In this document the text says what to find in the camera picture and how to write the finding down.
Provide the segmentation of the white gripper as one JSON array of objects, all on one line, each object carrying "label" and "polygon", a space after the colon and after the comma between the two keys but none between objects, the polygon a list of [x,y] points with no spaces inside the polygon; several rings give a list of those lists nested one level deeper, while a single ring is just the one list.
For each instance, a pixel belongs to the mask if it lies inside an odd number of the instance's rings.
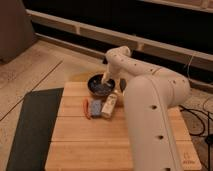
[{"label": "white gripper", "polygon": [[109,79],[118,79],[120,73],[120,68],[113,64],[108,63],[106,71],[103,74],[101,84],[106,84]]}]

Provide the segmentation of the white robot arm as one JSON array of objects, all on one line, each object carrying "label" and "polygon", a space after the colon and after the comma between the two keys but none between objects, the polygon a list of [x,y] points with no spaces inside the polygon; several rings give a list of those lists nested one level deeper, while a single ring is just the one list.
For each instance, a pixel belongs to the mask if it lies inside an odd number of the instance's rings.
[{"label": "white robot arm", "polygon": [[102,80],[122,78],[124,113],[134,171],[184,171],[168,110],[186,101],[188,79],[168,68],[136,60],[126,46],[110,49]]}]

